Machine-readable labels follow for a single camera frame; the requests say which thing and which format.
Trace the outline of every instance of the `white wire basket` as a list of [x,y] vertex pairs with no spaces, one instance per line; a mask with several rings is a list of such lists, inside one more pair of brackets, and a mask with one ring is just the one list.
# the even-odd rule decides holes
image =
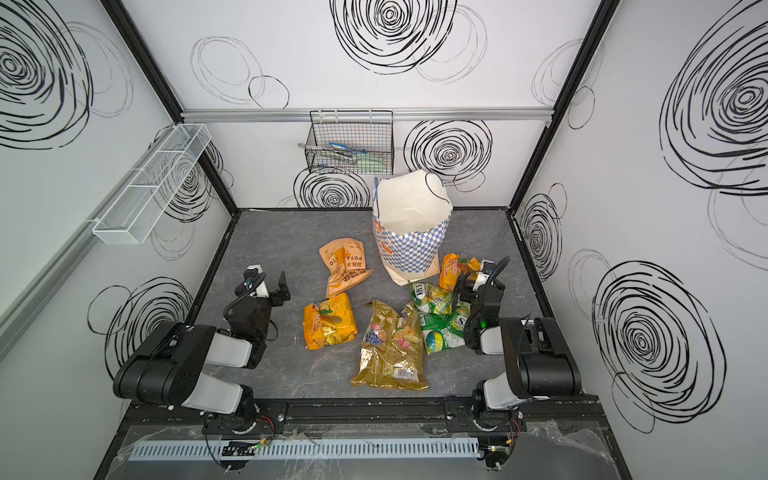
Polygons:
[[177,124],[93,228],[107,245],[143,243],[210,142],[204,124]]

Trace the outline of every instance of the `gray floor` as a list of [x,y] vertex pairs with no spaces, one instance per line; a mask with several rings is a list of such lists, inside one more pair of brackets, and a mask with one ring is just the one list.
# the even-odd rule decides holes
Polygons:
[[[344,398],[390,396],[468,396],[480,380],[504,372],[500,356],[480,356],[462,347],[425,356],[429,389],[421,392],[353,387],[357,374],[362,334],[352,342],[309,351],[303,337],[303,308],[325,296],[329,272],[318,250],[327,242],[352,237],[363,242],[368,268],[373,275],[348,290],[358,329],[368,326],[372,299],[401,310],[410,301],[407,286],[397,286],[383,268],[374,244],[371,213],[356,212],[269,212],[243,213],[221,260],[213,284],[197,317],[199,323],[226,327],[222,309],[234,300],[234,288],[243,281],[245,267],[260,263],[270,289],[285,270],[293,298],[272,312],[280,328],[268,343],[261,363],[254,370],[207,367],[221,379],[253,388],[256,398]],[[501,210],[460,210],[453,214],[440,248],[446,253],[466,253],[479,259],[511,262],[499,279],[506,285],[503,316],[541,315],[520,253],[505,213]],[[428,281],[437,283],[437,277]]]

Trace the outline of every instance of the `plastic packaging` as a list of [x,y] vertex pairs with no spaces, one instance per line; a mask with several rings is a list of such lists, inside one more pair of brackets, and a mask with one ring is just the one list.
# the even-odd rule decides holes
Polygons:
[[353,238],[339,238],[320,249],[331,276],[328,278],[327,296],[347,291],[362,282],[373,270],[366,270],[366,252],[362,242]]
[[449,253],[442,258],[442,272],[440,273],[440,287],[453,291],[456,286],[458,276],[462,273],[473,274],[480,270],[482,265],[480,260],[473,258],[467,259],[464,255]]
[[424,342],[419,315],[413,302],[402,315],[384,302],[373,300],[371,322],[362,339],[360,370],[353,386],[377,386],[383,389],[423,390]]
[[458,302],[449,316],[419,312],[427,355],[465,345],[464,325],[469,309],[468,303]]
[[357,323],[346,293],[304,307],[304,340],[308,349],[349,342],[356,334]]
[[451,314],[453,292],[444,290],[431,283],[411,283],[411,297],[419,312],[437,313],[439,315]]

